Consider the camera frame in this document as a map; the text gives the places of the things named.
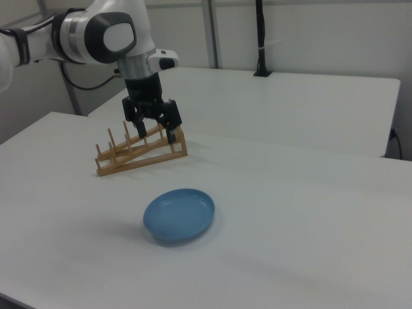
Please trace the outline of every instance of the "wooden peg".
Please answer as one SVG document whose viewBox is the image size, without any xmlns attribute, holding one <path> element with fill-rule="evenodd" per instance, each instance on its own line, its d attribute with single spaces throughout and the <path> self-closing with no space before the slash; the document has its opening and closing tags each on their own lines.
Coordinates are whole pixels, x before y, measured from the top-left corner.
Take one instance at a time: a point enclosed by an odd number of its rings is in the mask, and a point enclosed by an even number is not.
<svg viewBox="0 0 412 309">
<path fill-rule="evenodd" d="M 113 159 L 113 162 L 117 162 L 116 160 L 116 154 L 115 154 L 115 150 L 113 149 L 113 145 L 111 144 L 111 142 L 109 142 L 109 147 L 110 147 L 110 152 L 111 152 L 111 157 Z"/>
<path fill-rule="evenodd" d="M 98 170 L 101 170 L 102 168 L 101 168 L 101 166 L 100 166 L 99 161 L 98 161 L 97 159 L 95 159 L 95 160 L 96 160 L 96 164 L 97 164 L 97 169 L 98 169 Z"/>
<path fill-rule="evenodd" d="M 127 128 L 126 121 L 123 120 L 124 131 L 126 132 L 127 138 L 130 140 L 129 129 Z"/>
<path fill-rule="evenodd" d="M 101 156 L 101 155 L 102 155 L 102 153 L 100 152 L 100 147 L 98 146 L 98 144 L 96 144 L 96 149 L 97 149 L 97 153 L 98 153 L 98 155 L 99 155 L 99 156 Z"/>
<path fill-rule="evenodd" d="M 113 135 L 111 134 L 110 128 L 108 128 L 108 132 L 109 132 L 110 140 L 111 140 L 113 147 L 116 147 L 115 139 L 113 138 Z"/>
<path fill-rule="evenodd" d="M 124 133 L 124 137 L 126 138 L 127 148 L 129 149 L 129 154 L 131 155 L 131 144 L 130 144 L 130 137 L 127 133 Z"/>
<path fill-rule="evenodd" d="M 163 127 L 162 127 L 162 125 L 161 124 L 157 124 L 157 127 L 159 128 L 159 133 L 160 133 L 160 138 L 162 138 L 163 139 Z"/>
</svg>

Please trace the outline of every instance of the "black cable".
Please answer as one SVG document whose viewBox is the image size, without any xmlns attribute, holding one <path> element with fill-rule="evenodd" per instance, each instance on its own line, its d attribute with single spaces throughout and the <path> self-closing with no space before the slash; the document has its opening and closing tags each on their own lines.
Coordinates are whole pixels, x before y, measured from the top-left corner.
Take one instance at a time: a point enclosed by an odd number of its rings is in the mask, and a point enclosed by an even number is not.
<svg viewBox="0 0 412 309">
<path fill-rule="evenodd" d="M 0 29 L 0 33 L 5 35 L 12 35 L 9 31 L 3 29 Z"/>
<path fill-rule="evenodd" d="M 34 31 L 40 30 L 41 28 L 44 28 L 45 26 L 48 26 L 49 24 L 51 24 L 53 22 L 53 19 L 50 19 L 48 22 L 44 23 L 44 24 L 40 24 L 39 26 L 32 28 L 30 30 L 27 30 L 26 33 L 30 34 L 33 33 Z"/>
<path fill-rule="evenodd" d="M 403 159 L 402 159 L 402 147 L 400 146 L 399 136 L 397 135 L 396 132 L 394 132 L 394 133 L 393 133 L 393 137 L 395 137 L 395 138 L 397 139 L 397 141 L 398 141 L 398 146 L 399 146 L 399 159 L 400 159 L 400 160 L 403 160 Z"/>
<path fill-rule="evenodd" d="M 62 72 L 62 75 L 64 77 L 64 79 L 71 84 L 74 88 L 80 89 L 80 90 L 84 90 L 84 91 L 89 91 L 89 90 L 96 90 L 99 89 L 101 87 L 103 87 L 104 85 L 106 85 L 109 81 L 111 81 L 112 79 L 114 79 L 116 76 L 113 75 L 112 77 L 110 77 L 108 80 L 104 81 L 102 84 L 97 85 L 95 87 L 91 87 L 91 88 L 85 88 L 85 87 L 80 87 L 78 85 L 76 85 L 75 83 L 73 83 L 69 77 L 67 76 L 66 72 L 64 71 L 64 66 L 63 66 L 63 62 L 60 62 L 60 70 Z"/>
<path fill-rule="evenodd" d="M 53 22 L 53 19 L 50 19 L 50 20 L 47 21 L 46 23 L 40 24 L 39 26 L 37 26 L 37 27 L 35 27 L 35 28 L 32 28 L 32 29 L 30 29 L 30 30 L 27 30 L 26 33 L 27 33 L 27 34 L 31 34 L 31 33 L 33 33 L 34 31 L 40 30 L 41 28 L 44 28 L 44 27 L 48 26 L 48 25 L 51 24 L 52 22 Z M 0 33 L 5 34 L 5 35 L 12 35 L 8 30 L 3 30 L 3 29 L 0 29 Z"/>
</svg>

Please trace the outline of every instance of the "power cord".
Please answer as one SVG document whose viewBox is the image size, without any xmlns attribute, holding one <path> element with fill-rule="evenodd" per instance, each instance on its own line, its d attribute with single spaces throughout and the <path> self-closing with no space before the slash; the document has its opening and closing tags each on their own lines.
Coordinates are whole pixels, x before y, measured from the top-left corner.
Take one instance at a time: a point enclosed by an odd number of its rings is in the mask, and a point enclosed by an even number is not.
<svg viewBox="0 0 412 309">
<path fill-rule="evenodd" d="M 399 147 L 399 159 L 402 159 L 402 147 L 400 146 L 400 140 L 399 140 L 399 136 L 397 134 L 397 130 L 396 129 L 391 129 L 391 132 L 389 133 L 389 140 L 393 140 L 394 138 L 397 139 L 398 141 L 398 147 Z"/>
<path fill-rule="evenodd" d="M 119 70 L 116 69 L 116 70 L 115 70 L 115 74 L 114 74 L 113 76 L 111 76 L 109 79 L 105 80 L 102 84 L 99 84 L 99 85 L 97 85 L 97 86 L 95 86 L 95 87 L 85 88 L 85 87 L 81 87 L 81 86 L 76 85 L 74 82 L 72 82 L 72 81 L 69 79 L 69 77 L 67 76 L 66 72 L 64 71 L 64 65 L 63 65 L 63 64 L 64 64 L 63 62 L 60 62 L 60 70 L 61 70 L 61 72 L 62 72 L 62 75 L 63 75 L 64 79 L 65 79 L 70 85 L 72 85 L 74 88 L 77 88 L 77 89 L 80 89 L 80 90 L 84 90 L 84 91 L 96 90 L 96 89 L 99 89 L 99 88 L 103 87 L 103 86 L 106 85 L 109 81 L 111 81 L 111 80 L 113 80 L 115 77 L 117 77 L 117 74 L 119 73 Z"/>
</svg>

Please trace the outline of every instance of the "black cable tie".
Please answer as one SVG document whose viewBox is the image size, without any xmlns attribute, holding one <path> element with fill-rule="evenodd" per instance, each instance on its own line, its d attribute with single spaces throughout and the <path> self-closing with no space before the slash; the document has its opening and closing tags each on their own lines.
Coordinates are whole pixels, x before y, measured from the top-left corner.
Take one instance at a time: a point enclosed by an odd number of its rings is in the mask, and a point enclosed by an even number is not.
<svg viewBox="0 0 412 309">
<path fill-rule="evenodd" d="M 25 66 L 30 62 L 30 50 L 28 47 L 27 33 L 22 28 L 7 29 L 14 36 L 19 49 L 20 63 L 18 66 Z"/>
</svg>

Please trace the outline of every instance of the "blue plate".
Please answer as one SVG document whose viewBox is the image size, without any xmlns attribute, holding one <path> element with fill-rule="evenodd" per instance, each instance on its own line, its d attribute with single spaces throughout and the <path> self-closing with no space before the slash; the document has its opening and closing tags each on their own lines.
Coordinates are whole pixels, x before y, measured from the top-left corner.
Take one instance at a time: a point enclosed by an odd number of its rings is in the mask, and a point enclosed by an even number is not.
<svg viewBox="0 0 412 309">
<path fill-rule="evenodd" d="M 201 234 L 212 223 L 214 202 L 195 189 L 178 189 L 153 200 L 144 212 L 143 223 L 156 238 L 182 241 Z"/>
</svg>

